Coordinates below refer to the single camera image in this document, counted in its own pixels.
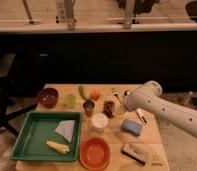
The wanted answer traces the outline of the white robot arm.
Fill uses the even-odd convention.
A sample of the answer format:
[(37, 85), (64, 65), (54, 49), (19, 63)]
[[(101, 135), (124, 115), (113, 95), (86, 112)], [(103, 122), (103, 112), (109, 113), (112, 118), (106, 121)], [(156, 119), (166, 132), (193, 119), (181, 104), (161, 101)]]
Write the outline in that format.
[(162, 87), (156, 81), (148, 81), (125, 96), (113, 113), (119, 116), (138, 109), (153, 113), (197, 138), (197, 110), (184, 107), (161, 98)]

